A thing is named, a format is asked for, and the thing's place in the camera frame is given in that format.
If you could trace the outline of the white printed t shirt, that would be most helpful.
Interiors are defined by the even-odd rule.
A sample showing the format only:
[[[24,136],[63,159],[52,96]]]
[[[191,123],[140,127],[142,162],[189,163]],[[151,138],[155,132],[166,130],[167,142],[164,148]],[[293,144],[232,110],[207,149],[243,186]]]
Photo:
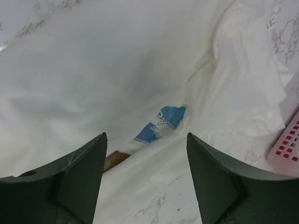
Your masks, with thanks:
[[[0,48],[0,175],[18,176],[100,133],[109,152],[225,150],[284,126],[274,0],[71,0]]]

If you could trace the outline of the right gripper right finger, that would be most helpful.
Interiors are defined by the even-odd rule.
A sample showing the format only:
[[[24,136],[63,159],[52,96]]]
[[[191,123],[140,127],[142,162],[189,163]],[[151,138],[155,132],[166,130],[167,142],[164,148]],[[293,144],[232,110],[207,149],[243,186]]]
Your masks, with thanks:
[[[256,168],[187,135],[187,156],[204,224],[297,224],[299,180]]]

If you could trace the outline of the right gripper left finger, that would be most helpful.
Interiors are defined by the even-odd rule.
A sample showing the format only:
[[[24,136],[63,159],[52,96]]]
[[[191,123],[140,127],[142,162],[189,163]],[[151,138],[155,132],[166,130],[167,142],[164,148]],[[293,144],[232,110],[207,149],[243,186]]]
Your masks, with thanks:
[[[102,133],[81,148],[0,180],[2,224],[91,224],[107,152]]]

